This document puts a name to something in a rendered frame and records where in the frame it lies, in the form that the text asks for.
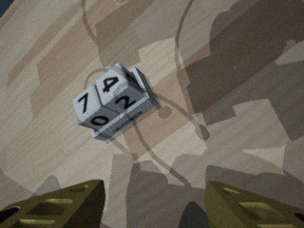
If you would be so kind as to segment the grey digit cube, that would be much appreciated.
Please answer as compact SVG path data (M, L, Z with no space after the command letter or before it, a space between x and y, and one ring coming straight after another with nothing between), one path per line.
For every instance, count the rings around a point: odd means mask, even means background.
M102 104L121 114L144 97L135 75L120 63L100 77L96 86Z
M100 130L120 115L102 104L98 88L92 84L73 101L77 124Z

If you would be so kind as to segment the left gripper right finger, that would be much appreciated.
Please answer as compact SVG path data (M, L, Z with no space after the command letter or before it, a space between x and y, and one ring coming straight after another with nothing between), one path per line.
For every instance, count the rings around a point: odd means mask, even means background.
M204 205L209 228L304 228L304 210L219 181L206 183Z

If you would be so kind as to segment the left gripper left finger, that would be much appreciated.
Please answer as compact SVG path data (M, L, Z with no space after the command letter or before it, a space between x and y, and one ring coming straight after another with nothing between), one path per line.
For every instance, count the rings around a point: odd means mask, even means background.
M0 223L0 228L100 228L105 184L88 180L17 201L0 212L13 207L19 211Z

